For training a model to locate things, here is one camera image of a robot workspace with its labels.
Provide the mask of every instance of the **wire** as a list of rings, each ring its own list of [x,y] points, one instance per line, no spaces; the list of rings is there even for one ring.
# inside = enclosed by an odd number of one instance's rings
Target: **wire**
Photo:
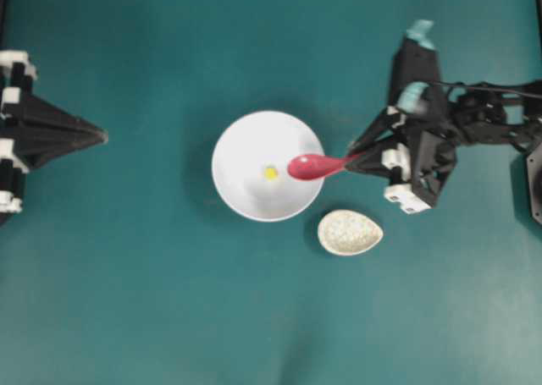
[[[465,85],[463,83],[448,83],[448,82],[441,82],[438,80],[422,80],[425,83],[429,83],[431,85],[439,85],[439,86],[449,86],[451,90],[455,88],[460,89],[466,89],[470,91],[496,91],[498,93],[512,93],[514,95],[523,96],[523,97],[531,97],[533,99],[542,99],[542,95],[536,95],[534,93],[527,93],[526,91],[517,91],[515,89],[507,89],[505,87],[494,87],[494,86],[470,86]]]

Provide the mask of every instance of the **red spoon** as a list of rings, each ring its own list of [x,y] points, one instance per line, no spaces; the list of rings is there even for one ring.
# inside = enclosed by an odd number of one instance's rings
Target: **red spoon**
[[[295,157],[288,164],[288,173],[292,178],[313,180],[325,178],[345,170],[345,165],[361,153],[344,158],[326,157],[318,154],[303,154]]]

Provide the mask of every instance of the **speckled dish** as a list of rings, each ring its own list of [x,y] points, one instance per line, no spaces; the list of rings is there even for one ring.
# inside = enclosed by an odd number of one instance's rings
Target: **speckled dish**
[[[335,210],[320,221],[320,244],[336,256],[356,256],[369,251],[384,236],[382,228],[370,218],[351,210]]]

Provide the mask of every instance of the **black cable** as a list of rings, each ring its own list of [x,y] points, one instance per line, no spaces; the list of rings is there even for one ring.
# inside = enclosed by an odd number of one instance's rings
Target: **black cable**
[[[536,0],[536,12],[539,18],[539,36],[542,42],[542,0]]]
[[[3,33],[6,21],[6,5],[8,0],[0,0],[0,46],[3,47]]]
[[[450,100],[451,93],[456,89],[457,87],[464,86],[465,84],[463,82],[456,82],[453,86],[450,86],[448,91],[446,92],[446,100]]]
[[[463,83],[448,83],[441,82],[439,80],[421,80],[422,82],[429,83],[431,85],[439,86],[448,86],[452,90],[455,88],[466,89],[470,91],[496,91],[498,93],[512,93],[514,95],[531,97],[533,99],[542,99],[542,95],[536,95],[534,93],[527,93],[526,91],[517,91],[515,89],[507,89],[505,87],[494,87],[494,86],[470,86]]]

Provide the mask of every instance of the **white bowl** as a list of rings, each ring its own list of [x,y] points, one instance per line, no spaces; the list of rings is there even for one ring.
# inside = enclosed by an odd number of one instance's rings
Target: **white bowl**
[[[305,210],[323,179],[301,181],[287,171],[301,154],[324,154],[301,120],[280,112],[248,114],[230,125],[214,147],[213,181],[220,197],[244,217],[278,222]]]
[[[336,256],[356,256],[380,242],[382,228],[367,216],[351,210],[335,210],[318,225],[320,244]]]

